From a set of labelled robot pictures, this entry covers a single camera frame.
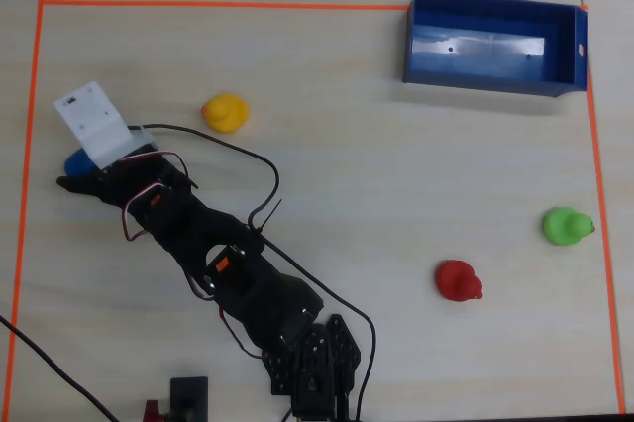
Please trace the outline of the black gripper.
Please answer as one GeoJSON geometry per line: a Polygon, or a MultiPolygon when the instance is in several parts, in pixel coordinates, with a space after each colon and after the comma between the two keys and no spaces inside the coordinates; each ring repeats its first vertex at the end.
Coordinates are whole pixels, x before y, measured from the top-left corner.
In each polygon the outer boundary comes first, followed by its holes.
{"type": "Polygon", "coordinates": [[[59,176],[55,182],[70,193],[105,197],[108,203],[120,207],[125,235],[131,235],[128,223],[131,210],[147,211],[166,193],[198,188],[178,153],[151,146],[142,146],[116,160],[96,176],[59,176]]]}

